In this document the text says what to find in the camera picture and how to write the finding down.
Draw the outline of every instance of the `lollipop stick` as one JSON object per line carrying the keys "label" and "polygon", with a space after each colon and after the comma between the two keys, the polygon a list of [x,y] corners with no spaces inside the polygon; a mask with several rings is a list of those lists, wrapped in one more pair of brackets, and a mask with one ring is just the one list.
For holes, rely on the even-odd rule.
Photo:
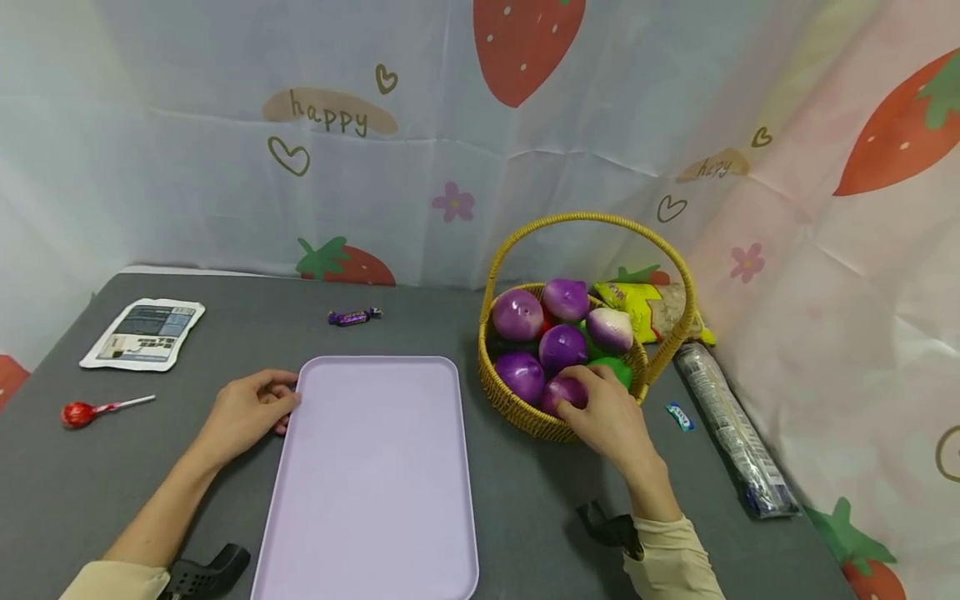
{"label": "lollipop stick", "polygon": [[127,406],[133,406],[134,404],[140,404],[142,402],[149,402],[156,398],[156,394],[151,394],[149,396],[134,398],[133,400],[124,400],[123,402],[112,402],[111,404],[104,404],[103,406],[98,406],[94,409],[94,412],[97,413],[109,413]]}

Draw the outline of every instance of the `red ball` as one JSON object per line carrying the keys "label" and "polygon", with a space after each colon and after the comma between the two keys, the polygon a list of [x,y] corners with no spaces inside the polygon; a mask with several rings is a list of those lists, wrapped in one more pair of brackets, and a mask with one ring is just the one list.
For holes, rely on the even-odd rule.
{"label": "red ball", "polygon": [[540,334],[537,337],[543,337],[543,334],[550,330],[550,327],[557,324],[557,318],[550,314],[550,311],[543,307],[543,327],[540,328]]}
{"label": "red ball", "polygon": [[86,427],[96,418],[93,407],[86,402],[71,402],[60,411],[60,421],[70,429]]}

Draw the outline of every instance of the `beige sleeve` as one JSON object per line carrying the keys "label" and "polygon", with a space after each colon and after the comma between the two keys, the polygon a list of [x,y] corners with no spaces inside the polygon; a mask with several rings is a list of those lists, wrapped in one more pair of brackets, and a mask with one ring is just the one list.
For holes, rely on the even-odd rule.
{"label": "beige sleeve", "polygon": [[673,523],[634,518],[643,560],[624,556],[623,570],[643,600],[724,600],[707,551],[686,517]]}
{"label": "beige sleeve", "polygon": [[156,600],[169,581],[164,568],[98,561],[81,569],[60,600]]}

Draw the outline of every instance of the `yellow snack bag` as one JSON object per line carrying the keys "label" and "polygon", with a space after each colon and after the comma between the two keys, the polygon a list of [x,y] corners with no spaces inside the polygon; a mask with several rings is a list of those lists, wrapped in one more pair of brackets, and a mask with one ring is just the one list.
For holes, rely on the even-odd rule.
{"label": "yellow snack bag", "polygon": [[[682,283],[651,285],[611,281],[596,283],[593,287],[607,306],[630,315],[634,334],[643,344],[662,341],[684,313],[686,292]],[[716,346],[716,338],[704,325],[700,311],[694,315],[689,339]]]}

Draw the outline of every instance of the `curtain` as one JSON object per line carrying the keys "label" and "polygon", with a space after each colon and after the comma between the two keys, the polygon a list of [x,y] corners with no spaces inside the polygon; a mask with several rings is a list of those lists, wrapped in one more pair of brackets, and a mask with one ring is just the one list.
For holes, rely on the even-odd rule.
{"label": "curtain", "polygon": [[[860,597],[960,592],[949,0],[11,4],[0,408],[129,264],[477,288],[610,212],[686,257]],[[667,262],[576,223],[501,273]]]}

